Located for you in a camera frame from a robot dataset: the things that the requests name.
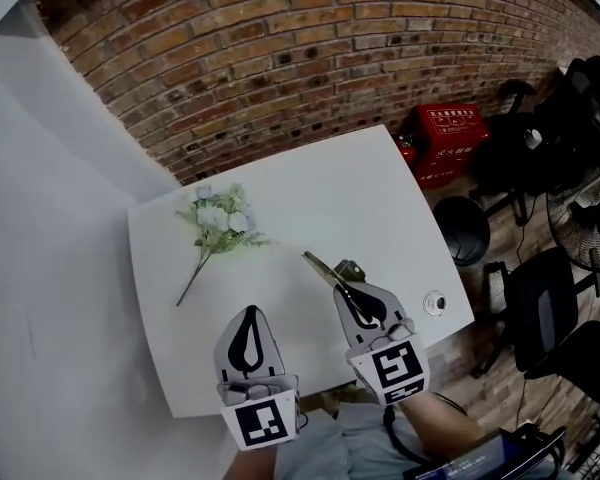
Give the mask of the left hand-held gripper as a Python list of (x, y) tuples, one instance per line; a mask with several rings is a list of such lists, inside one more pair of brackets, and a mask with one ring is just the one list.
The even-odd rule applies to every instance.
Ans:
[[(255, 365), (246, 357), (250, 334)], [(240, 451), (253, 451), (295, 440), (299, 436), (298, 377), (286, 370), (262, 310), (247, 306), (221, 333), (213, 352), (224, 404), (221, 415)], [(256, 379), (246, 379), (249, 374)]]

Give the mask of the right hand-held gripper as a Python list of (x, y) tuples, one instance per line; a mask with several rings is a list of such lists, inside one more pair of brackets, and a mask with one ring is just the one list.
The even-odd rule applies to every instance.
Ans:
[[(347, 363), (383, 406), (428, 388), (428, 360), (414, 322), (390, 291), (365, 285), (336, 285), (333, 297), (346, 340)], [(380, 301), (386, 317), (380, 330)]]

